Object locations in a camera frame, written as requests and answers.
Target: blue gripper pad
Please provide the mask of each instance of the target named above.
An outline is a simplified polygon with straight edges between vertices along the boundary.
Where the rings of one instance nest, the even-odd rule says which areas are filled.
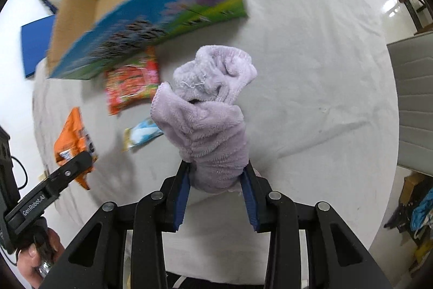
[[[181,189],[179,190],[179,194],[175,203],[175,221],[173,225],[176,231],[179,230],[179,226],[183,223],[190,187],[189,175],[188,173],[185,173],[183,175]]]
[[[243,173],[240,176],[242,193],[245,200],[245,207],[250,219],[250,224],[255,231],[258,231],[259,222],[257,217],[257,201],[255,199],[254,191],[251,186],[250,177],[248,176],[247,167],[244,168]]]

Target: human hand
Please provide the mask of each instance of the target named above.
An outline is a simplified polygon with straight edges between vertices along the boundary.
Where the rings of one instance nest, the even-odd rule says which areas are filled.
[[[51,247],[55,251],[53,261],[56,262],[60,255],[64,252],[64,247],[60,243],[60,237],[51,228],[48,228],[48,239]],[[41,257],[36,250],[34,244],[28,249],[21,250],[18,254],[17,267],[21,275],[30,283],[30,285],[38,289],[42,283],[42,277],[37,272],[37,267],[41,265]]]

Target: fuzzy lavender cloth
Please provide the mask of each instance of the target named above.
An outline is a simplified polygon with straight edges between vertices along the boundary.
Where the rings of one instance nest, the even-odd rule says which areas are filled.
[[[173,73],[173,91],[185,101],[233,104],[257,76],[248,53],[227,46],[203,46],[195,59]]]
[[[191,185],[210,193],[232,187],[248,164],[240,91],[257,76],[246,52],[204,46],[173,74],[174,90],[162,83],[150,116],[181,157],[192,163]]]
[[[245,122],[238,106],[222,102],[189,103],[162,83],[150,116],[168,140],[193,163],[191,185],[210,193],[232,187],[248,164]]]

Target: white bed sheet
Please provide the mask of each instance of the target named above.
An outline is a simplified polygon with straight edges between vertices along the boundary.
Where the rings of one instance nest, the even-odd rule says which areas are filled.
[[[252,164],[295,202],[329,202],[368,248],[388,202],[398,152],[397,95],[378,17],[366,0],[247,3],[246,19],[159,45],[162,79],[170,80],[205,44],[248,52],[258,77],[237,104],[247,122]],[[148,117],[150,103],[108,116],[103,78],[47,80],[43,61],[35,75],[33,115],[49,171],[56,169],[53,144],[74,106],[81,107],[100,157],[88,176],[91,190],[71,183],[56,202],[65,217],[81,226],[103,202],[137,202],[176,173],[181,159],[164,136],[135,153],[121,152],[124,129]],[[215,282],[263,283],[268,240],[253,232],[238,193],[192,190],[180,231],[164,234],[166,269]]]

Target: cardboard box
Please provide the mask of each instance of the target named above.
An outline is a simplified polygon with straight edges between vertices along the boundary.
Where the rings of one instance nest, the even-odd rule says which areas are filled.
[[[245,15],[242,0],[63,0],[48,69],[90,79],[147,45]]]
[[[404,178],[403,189],[400,194],[400,203],[407,206],[414,193],[415,188],[419,185],[426,176],[421,173],[414,173]]]

